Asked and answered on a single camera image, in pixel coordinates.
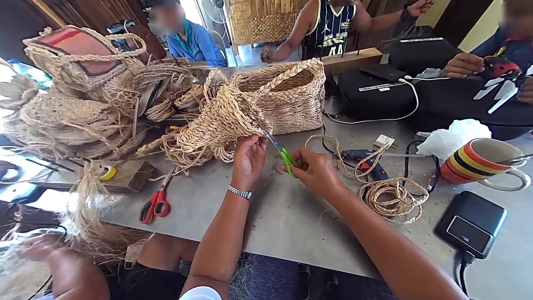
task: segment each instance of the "blue shirt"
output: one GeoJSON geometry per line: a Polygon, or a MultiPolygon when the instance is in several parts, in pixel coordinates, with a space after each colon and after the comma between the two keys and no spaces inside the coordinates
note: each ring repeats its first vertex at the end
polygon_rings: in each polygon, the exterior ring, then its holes
{"type": "Polygon", "coordinates": [[[185,22],[188,23],[189,26],[187,27],[190,28],[190,30],[185,32],[188,49],[183,48],[184,41],[181,36],[174,34],[166,37],[170,53],[174,57],[185,57],[194,62],[207,61],[207,65],[212,67],[227,67],[228,64],[224,56],[209,32],[202,25],[189,20],[185,22]]]}
{"type": "MultiPolygon", "coordinates": [[[[506,45],[508,38],[509,35],[507,34],[507,30],[504,28],[498,28],[490,38],[484,41],[471,53],[482,58],[485,56],[493,56],[506,45]]],[[[531,39],[526,38],[521,41],[513,40],[507,42],[507,50],[505,50],[501,56],[506,57],[517,64],[522,71],[527,71],[533,62],[533,45],[531,39]]]]}

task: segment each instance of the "mug handle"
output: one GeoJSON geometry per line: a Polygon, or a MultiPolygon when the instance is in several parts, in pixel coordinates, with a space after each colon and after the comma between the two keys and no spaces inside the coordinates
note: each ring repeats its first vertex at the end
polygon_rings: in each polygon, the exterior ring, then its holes
{"type": "Polygon", "coordinates": [[[506,186],[499,186],[496,185],[488,180],[482,180],[479,181],[480,184],[494,188],[496,190],[505,191],[505,192],[516,192],[525,189],[529,185],[531,185],[531,177],[527,175],[526,173],[520,171],[520,170],[511,170],[509,172],[506,172],[506,174],[515,175],[516,177],[520,178],[522,180],[522,185],[517,187],[506,187],[506,186]]]}

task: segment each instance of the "green scissors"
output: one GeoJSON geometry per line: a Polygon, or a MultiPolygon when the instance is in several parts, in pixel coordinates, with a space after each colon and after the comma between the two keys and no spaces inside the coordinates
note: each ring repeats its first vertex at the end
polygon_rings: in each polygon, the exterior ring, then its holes
{"type": "Polygon", "coordinates": [[[285,148],[282,148],[278,144],[276,139],[274,139],[274,137],[266,130],[266,128],[263,126],[263,124],[261,124],[261,122],[257,121],[257,123],[258,123],[259,127],[261,127],[261,129],[264,131],[264,133],[266,134],[268,139],[274,144],[274,147],[276,147],[276,149],[279,151],[279,155],[281,155],[281,158],[283,158],[283,160],[285,161],[285,166],[287,167],[287,172],[293,178],[296,178],[296,176],[294,176],[294,174],[291,172],[289,166],[293,165],[293,166],[297,167],[298,169],[301,169],[302,167],[300,167],[300,165],[294,160],[292,154],[288,153],[287,150],[285,150],[285,148]]]}

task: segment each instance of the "black jersey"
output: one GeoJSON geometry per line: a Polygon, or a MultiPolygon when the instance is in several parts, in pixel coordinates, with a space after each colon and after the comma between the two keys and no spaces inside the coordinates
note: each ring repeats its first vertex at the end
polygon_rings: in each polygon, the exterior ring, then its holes
{"type": "Polygon", "coordinates": [[[343,53],[348,27],[355,14],[355,6],[343,6],[336,13],[326,0],[318,0],[317,22],[303,39],[303,59],[343,53]]]}

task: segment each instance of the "wristwatch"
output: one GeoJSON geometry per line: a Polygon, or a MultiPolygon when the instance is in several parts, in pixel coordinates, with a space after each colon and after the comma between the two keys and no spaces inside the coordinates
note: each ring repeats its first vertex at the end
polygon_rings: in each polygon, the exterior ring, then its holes
{"type": "Polygon", "coordinates": [[[251,200],[253,200],[255,198],[254,191],[249,191],[249,192],[241,191],[238,188],[231,186],[231,184],[228,185],[228,191],[232,192],[235,195],[239,195],[241,197],[244,197],[244,198],[248,199],[249,201],[251,201],[251,200]]]}
{"type": "Polygon", "coordinates": [[[408,22],[413,22],[415,21],[416,19],[418,19],[418,17],[414,17],[412,16],[410,13],[409,13],[409,10],[407,10],[408,6],[407,4],[405,4],[403,6],[403,11],[401,12],[401,17],[400,17],[400,20],[402,22],[405,22],[405,21],[408,21],[408,22]]]}

